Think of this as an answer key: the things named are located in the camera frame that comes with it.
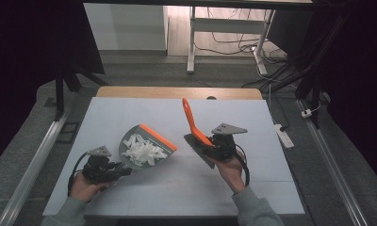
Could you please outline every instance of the dustpan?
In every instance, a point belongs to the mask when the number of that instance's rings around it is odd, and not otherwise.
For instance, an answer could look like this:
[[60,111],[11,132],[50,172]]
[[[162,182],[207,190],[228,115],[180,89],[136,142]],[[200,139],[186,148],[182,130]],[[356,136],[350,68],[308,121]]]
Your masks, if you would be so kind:
[[[163,153],[167,155],[166,158],[160,158],[155,160],[155,164],[151,166],[148,162],[143,163],[142,166],[138,166],[132,161],[130,161],[129,156],[123,155],[128,150],[128,147],[123,143],[124,140],[128,140],[132,135],[138,134],[141,135],[145,140],[150,140],[154,146],[157,146],[163,150]],[[121,162],[126,167],[133,169],[133,170],[147,170],[157,165],[161,164],[163,161],[168,159],[175,151],[177,150],[176,146],[164,138],[162,135],[151,129],[145,124],[136,125],[131,128],[122,138],[121,144],[119,145],[119,156],[121,158]]]

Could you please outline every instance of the table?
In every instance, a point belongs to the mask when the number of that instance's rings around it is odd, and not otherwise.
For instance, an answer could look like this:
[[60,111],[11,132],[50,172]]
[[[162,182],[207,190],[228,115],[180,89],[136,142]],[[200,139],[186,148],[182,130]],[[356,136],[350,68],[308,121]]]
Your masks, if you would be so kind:
[[[218,100],[205,100],[209,96]],[[246,150],[250,185],[259,197],[269,200],[276,213],[304,213],[268,107],[258,90],[102,87],[91,100],[44,214],[55,214],[63,204],[68,177],[82,153],[106,145],[112,152],[111,161],[120,161],[123,134],[145,123],[178,150],[156,168],[134,170],[121,178],[91,201],[86,214],[117,218],[236,216],[230,188],[183,139],[189,126],[182,97],[189,99],[196,124],[206,134],[222,122],[245,126],[249,132],[234,137]],[[85,163],[83,160],[78,169]]]

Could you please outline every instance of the forearm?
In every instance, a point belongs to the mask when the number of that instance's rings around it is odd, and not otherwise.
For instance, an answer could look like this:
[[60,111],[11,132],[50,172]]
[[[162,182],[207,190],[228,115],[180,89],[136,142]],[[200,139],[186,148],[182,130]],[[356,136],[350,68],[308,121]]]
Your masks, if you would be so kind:
[[266,199],[258,199],[252,189],[247,186],[232,197],[238,208],[238,224],[240,226],[283,226],[283,221],[270,208]]
[[41,226],[83,226],[86,203],[69,197],[56,215],[46,216]]

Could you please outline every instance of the gray carpet floor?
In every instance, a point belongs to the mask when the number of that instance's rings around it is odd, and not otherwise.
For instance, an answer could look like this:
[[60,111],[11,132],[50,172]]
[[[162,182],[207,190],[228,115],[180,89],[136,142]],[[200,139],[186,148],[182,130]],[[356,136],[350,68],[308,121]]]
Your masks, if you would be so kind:
[[[114,86],[166,86],[166,87],[214,87],[240,88],[243,84],[259,80],[250,59],[196,59],[195,74],[186,74],[183,58],[159,56],[128,57],[124,64],[115,57],[103,58],[107,75],[99,75]],[[278,66],[269,65],[272,72]],[[75,100],[74,110],[67,119],[57,143],[50,152],[41,173],[25,202],[14,225],[39,225],[41,213],[47,204],[63,164],[72,148],[74,136],[83,121],[91,97],[99,86],[79,75],[83,85]],[[247,86],[259,88],[262,83]],[[283,215],[282,220],[290,225],[353,225],[347,208],[324,165],[320,152],[311,137],[300,108],[294,98],[293,87],[281,89],[269,98],[270,112],[275,120],[289,125],[287,133],[295,148],[284,150],[291,173],[295,179],[305,209],[304,215]],[[39,148],[49,126],[55,117],[55,83],[51,82],[38,90],[38,99],[30,116],[19,133],[0,157],[0,215],[14,189]],[[377,177],[362,155],[356,150],[345,134],[331,120],[326,111],[327,102],[320,107],[320,130],[325,136],[345,179],[370,225],[377,225]],[[115,225],[117,219],[89,218],[88,225]],[[150,220],[121,219],[118,225],[236,225],[236,220],[187,219]]]

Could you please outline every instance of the white power strip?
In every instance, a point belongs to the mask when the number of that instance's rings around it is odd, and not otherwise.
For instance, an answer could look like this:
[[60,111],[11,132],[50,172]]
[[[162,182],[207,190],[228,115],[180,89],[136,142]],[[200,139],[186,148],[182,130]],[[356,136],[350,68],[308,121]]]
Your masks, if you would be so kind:
[[274,125],[274,129],[276,130],[277,136],[279,136],[280,141],[282,141],[283,146],[285,146],[285,148],[287,149],[294,147],[294,143],[291,141],[286,131],[283,131],[283,132],[280,131],[281,127],[282,127],[281,124]]

